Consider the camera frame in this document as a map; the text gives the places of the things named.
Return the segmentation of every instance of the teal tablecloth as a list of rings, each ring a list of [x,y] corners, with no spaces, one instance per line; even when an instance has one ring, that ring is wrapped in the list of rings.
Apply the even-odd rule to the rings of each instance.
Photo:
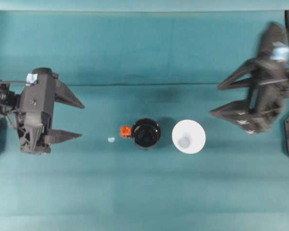
[[[56,104],[53,127],[83,137],[49,155],[19,153],[4,126],[0,231],[289,231],[282,119],[249,136],[208,113],[245,97],[215,83],[252,56],[270,20],[282,22],[283,12],[1,13],[0,78],[47,65],[78,85],[71,89],[86,108]],[[161,124],[156,149],[119,137],[141,117]],[[174,124],[187,118],[206,131],[199,154],[172,145]]]

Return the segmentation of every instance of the small white object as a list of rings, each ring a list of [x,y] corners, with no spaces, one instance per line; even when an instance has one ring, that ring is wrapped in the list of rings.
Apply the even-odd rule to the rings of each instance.
[[[38,74],[29,73],[26,79],[26,82],[27,82],[26,86],[30,86],[30,84],[34,83],[37,80],[38,80]]]
[[[196,121],[190,119],[181,120],[172,130],[172,142],[181,152],[195,154],[204,147],[206,133]]]
[[[114,138],[114,137],[108,137],[109,143],[113,143],[113,142],[115,142],[115,140],[116,140],[116,138]]]

